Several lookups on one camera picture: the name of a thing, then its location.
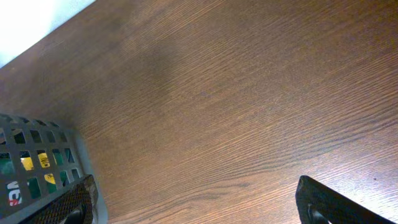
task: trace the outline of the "brown wooden tabletop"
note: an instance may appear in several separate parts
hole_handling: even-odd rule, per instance
[[[309,175],[398,222],[398,2],[96,1],[0,69],[79,130],[119,223],[299,223]]]

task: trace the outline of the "mesh basket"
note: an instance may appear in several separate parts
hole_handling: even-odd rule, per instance
[[[0,219],[85,175],[75,136],[51,121],[0,114]]]

